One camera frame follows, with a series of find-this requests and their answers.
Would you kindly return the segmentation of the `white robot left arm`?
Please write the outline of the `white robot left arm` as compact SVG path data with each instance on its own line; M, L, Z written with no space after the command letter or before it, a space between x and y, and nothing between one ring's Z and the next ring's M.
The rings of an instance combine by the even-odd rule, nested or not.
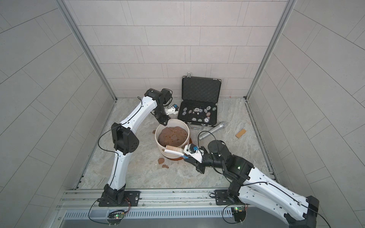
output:
M135 133L145 118L152 114L164 126L167 125L170 116L165 108L172 101L172 91L163 88L161 91L150 88L141 98L137 107L121 123L115 123L111 127L112 139L115 149L115 162L108 186L113 191L122 189L125 184L127 167L131 153L139 145Z

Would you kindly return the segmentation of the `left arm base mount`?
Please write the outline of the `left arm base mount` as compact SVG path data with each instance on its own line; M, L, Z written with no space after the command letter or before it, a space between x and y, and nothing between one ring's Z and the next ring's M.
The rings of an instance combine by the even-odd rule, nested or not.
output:
M138 205L140 194L140 191L126 191L125 186L120 190L113 190L106 184L97 202L99 207L135 207Z

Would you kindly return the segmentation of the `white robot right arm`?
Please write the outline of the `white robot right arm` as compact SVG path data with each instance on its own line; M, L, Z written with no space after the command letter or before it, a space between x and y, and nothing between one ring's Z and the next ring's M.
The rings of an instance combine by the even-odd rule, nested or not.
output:
M319 201L283 187L248 160L232 154L221 140L207 148L189 144L184 147L184 161L203 174L207 167L222 170L231 181L224 200L230 204L249 204L282 220L290 228L315 228Z

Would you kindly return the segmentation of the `left circuit board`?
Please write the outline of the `left circuit board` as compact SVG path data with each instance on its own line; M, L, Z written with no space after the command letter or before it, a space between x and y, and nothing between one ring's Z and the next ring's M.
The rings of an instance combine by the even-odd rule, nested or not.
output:
M117 225L125 216L125 210L112 211L107 216L107 222L112 225Z

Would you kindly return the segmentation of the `aluminium front rail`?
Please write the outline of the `aluminium front rail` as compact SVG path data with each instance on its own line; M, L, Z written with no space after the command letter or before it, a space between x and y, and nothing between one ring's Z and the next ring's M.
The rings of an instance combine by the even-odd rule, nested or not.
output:
M203 208L225 207L218 206L215 200L209 197L209 193L215 189L130 189L126 191L140 191L138 205L135 207L99 207L97 200L101 198L102 190L74 190L65 191L56 205L57 210L86 210L90 207L102 209L154 209L154 208ZM252 206L266 206L269 210L285 209L287 206L295 206L292 193L285 193L284 200L270 199L251 186L240 193L240 201L243 205L229 205L242 207L246 204Z

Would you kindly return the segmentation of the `tan wooden block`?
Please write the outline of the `tan wooden block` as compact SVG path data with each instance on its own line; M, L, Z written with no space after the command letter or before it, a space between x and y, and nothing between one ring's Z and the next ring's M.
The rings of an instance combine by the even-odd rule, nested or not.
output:
M245 129L240 130L235 136L240 139L247 131Z

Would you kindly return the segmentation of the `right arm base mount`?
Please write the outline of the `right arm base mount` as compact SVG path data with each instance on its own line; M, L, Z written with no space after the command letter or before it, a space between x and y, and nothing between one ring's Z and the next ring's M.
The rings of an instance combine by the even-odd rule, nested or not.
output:
M244 203L239 201L238 199L234 199L233 197L229 197L227 193L227 189L222 190L214 190L209 193L209 197L215 200L216 205L243 205Z

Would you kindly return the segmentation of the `circuit board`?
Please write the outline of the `circuit board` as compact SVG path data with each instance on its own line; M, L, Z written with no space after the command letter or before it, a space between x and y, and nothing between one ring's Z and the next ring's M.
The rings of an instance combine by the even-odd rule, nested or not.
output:
M232 207L231 211L235 223L241 223L245 221L247 216L245 207Z
M117 225L125 216L125 210L112 211L107 216L107 222L112 225Z

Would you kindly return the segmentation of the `silver microphone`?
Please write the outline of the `silver microphone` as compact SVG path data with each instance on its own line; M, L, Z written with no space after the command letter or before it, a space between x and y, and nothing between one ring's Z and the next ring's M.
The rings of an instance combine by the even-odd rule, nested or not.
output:
M207 138L208 136L213 135L217 131L219 131L221 129L224 129L225 127L226 127L226 123L221 122L221 123L217 124L215 127L213 127L212 129L210 129L208 131L201 131L198 135L198 139L203 140L203 139Z

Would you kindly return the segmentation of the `right circuit board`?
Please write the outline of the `right circuit board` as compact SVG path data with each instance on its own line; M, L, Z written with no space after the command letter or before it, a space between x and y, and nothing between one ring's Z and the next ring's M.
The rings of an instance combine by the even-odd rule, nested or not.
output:
M245 221L247 216L245 207L232 207L231 211L235 223L241 223Z

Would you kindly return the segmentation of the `blue handled scrub brush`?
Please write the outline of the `blue handled scrub brush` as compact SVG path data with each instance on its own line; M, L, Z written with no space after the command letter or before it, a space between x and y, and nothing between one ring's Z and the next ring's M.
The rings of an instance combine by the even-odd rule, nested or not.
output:
M167 154L177 155L177 156L185 158L185 159L187 158L187 156L184 153L184 149L180 148L180 147L167 145L164 152Z

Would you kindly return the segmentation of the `white ceramic pot with mud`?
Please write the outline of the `white ceramic pot with mud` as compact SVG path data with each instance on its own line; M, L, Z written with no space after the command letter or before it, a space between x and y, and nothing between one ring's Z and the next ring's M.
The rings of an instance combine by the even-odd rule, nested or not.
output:
M159 152L167 159L181 160L174 154L166 153L164 150L166 146L174 146L184 148L190 141L190 130L183 121L178 119L170 119L167 126L160 124L155 132L155 141L159 148Z

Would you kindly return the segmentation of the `black poker chip case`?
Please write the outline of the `black poker chip case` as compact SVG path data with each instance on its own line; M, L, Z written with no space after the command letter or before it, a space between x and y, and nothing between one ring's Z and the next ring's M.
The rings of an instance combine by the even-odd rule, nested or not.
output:
M178 119L186 124L216 126L220 90L220 79L183 76Z

